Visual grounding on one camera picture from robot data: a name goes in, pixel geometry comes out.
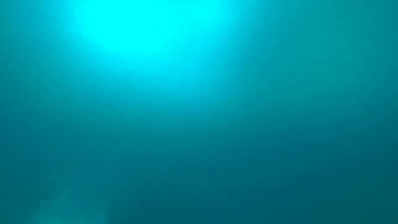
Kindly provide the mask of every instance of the bright light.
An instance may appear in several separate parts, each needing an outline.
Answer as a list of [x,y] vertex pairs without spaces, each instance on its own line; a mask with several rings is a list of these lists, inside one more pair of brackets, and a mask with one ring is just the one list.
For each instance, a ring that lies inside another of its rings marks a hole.
[[222,28],[228,8],[219,0],[83,0],[84,37],[132,57],[175,52]]

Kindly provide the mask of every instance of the ocean water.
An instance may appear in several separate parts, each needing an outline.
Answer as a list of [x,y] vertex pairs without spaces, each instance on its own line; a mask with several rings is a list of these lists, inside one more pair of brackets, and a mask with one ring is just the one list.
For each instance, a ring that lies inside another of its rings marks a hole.
[[0,1],[0,224],[398,223],[397,21]]

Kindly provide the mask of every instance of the blue water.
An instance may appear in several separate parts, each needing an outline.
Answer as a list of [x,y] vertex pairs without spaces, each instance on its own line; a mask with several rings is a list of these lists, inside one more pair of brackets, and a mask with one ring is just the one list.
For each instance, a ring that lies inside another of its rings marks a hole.
[[84,2],[0,1],[0,224],[398,223],[396,3]]

